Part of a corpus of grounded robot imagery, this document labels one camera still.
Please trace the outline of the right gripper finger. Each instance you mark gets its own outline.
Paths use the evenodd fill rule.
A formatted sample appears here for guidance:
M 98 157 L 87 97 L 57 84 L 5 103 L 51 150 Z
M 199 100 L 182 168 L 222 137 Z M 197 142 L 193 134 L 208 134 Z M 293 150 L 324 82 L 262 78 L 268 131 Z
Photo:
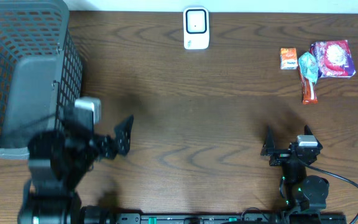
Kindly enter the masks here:
M 264 145 L 263 145 L 262 149 L 275 149 L 275 143 L 273 140 L 273 132 L 269 126 L 267 127 L 267 135 L 265 137 Z
M 304 135 L 306 136 L 306 143 L 307 144 L 319 144 L 319 141 L 316 139 L 316 137 L 311 132 L 311 129 L 308 125 L 304 127 Z

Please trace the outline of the orange red bar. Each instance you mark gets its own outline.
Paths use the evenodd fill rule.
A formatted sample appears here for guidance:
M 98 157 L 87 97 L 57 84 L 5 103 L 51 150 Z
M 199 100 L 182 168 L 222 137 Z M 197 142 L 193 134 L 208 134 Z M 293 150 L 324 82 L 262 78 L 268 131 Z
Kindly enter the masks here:
M 303 76 L 301 69 L 298 68 L 301 86 L 302 86 L 302 103 L 304 105 L 317 104 L 318 99 L 314 91 L 314 84 Z

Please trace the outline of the mint green packet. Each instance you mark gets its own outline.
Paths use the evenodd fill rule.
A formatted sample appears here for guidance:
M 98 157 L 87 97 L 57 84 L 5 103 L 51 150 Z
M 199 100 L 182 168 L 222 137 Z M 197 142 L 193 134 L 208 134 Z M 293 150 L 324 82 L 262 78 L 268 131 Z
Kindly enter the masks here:
M 298 59 L 298 66 L 301 75 L 311 83 L 316 84 L 319 70 L 316 58 L 311 53 L 305 52 Z

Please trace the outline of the red purple snack pack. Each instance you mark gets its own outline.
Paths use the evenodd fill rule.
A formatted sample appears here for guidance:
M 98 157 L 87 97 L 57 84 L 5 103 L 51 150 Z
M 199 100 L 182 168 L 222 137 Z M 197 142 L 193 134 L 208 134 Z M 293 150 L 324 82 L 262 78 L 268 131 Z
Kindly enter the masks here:
M 356 74 L 347 40 L 315 42 L 310 53 L 318 65 L 318 78 L 351 78 Z

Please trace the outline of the small orange tissue pack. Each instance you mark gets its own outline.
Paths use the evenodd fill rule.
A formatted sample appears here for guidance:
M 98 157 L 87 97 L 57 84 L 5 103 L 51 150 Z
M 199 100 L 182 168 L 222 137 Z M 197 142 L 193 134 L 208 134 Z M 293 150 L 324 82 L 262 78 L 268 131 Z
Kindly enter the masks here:
M 298 57 L 296 48 L 280 49 L 280 69 L 295 70 L 298 68 Z

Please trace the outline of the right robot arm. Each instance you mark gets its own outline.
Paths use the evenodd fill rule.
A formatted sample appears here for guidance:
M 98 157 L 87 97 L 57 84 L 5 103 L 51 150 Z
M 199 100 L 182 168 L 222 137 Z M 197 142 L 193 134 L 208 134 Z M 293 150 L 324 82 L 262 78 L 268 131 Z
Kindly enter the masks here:
M 269 156 L 270 166 L 282 168 L 279 192 L 287 204 L 271 221 L 277 223 L 321 223 L 326 208 L 329 182 L 317 175 L 308 175 L 306 167 L 317 160 L 323 146 L 308 126 L 286 149 L 275 146 L 273 132 L 267 130 L 261 155 Z

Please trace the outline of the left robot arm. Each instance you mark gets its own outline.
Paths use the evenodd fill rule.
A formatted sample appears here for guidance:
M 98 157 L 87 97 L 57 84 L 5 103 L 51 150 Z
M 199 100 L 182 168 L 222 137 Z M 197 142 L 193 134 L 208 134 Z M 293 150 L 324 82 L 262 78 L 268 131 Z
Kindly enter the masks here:
M 115 136 L 94 132 L 91 110 L 67 106 L 62 130 L 43 131 L 28 143 L 31 179 L 24 189 L 17 221 L 36 223 L 115 223 L 117 216 L 97 206 L 82 206 L 76 186 L 94 161 L 113 160 L 130 150 L 134 116 L 114 128 Z

